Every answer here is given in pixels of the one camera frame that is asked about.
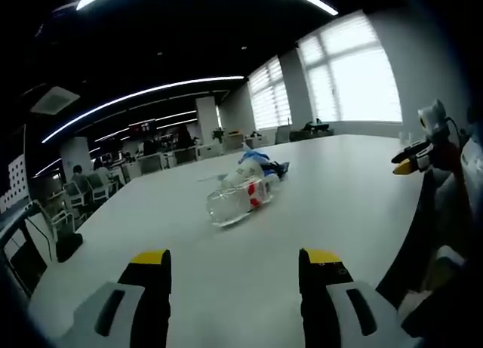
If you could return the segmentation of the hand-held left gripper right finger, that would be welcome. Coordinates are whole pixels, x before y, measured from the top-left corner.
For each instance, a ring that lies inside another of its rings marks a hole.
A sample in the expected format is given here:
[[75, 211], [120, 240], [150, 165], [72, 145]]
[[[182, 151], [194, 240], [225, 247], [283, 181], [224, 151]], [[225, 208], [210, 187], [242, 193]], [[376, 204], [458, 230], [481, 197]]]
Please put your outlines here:
[[298, 257], [306, 347], [420, 347], [395, 307], [368, 283], [355, 281], [331, 251], [301, 248]]

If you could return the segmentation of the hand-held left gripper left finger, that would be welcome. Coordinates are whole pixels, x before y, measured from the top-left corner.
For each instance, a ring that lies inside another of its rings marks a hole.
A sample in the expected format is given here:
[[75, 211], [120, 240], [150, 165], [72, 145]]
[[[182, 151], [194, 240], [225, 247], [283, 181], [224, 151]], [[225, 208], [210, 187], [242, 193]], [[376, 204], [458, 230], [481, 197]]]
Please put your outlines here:
[[107, 282], [78, 306], [56, 346], [165, 347], [171, 288], [171, 252], [138, 254], [117, 282]]

